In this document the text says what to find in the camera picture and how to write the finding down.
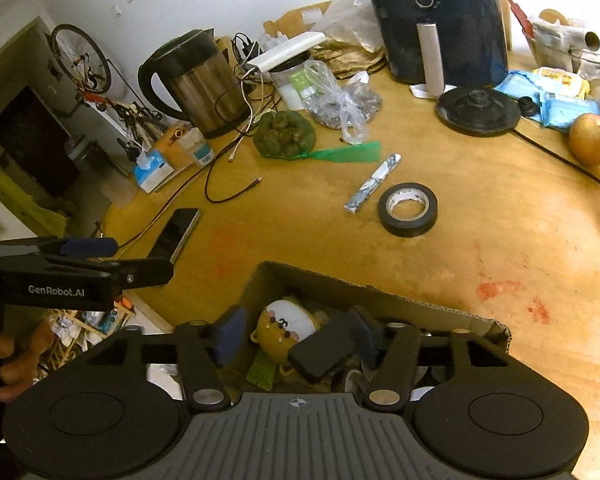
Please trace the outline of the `person left hand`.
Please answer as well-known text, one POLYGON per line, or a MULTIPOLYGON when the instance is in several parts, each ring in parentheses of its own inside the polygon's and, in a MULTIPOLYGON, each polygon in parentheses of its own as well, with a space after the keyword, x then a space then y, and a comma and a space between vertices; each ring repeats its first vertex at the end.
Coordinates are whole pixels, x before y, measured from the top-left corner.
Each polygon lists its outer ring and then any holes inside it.
POLYGON ((0 334, 0 360, 6 363, 0 368, 0 401, 10 403, 31 388, 44 352, 54 343, 55 334, 46 321, 39 322, 30 333, 24 348, 16 352, 15 341, 0 334))

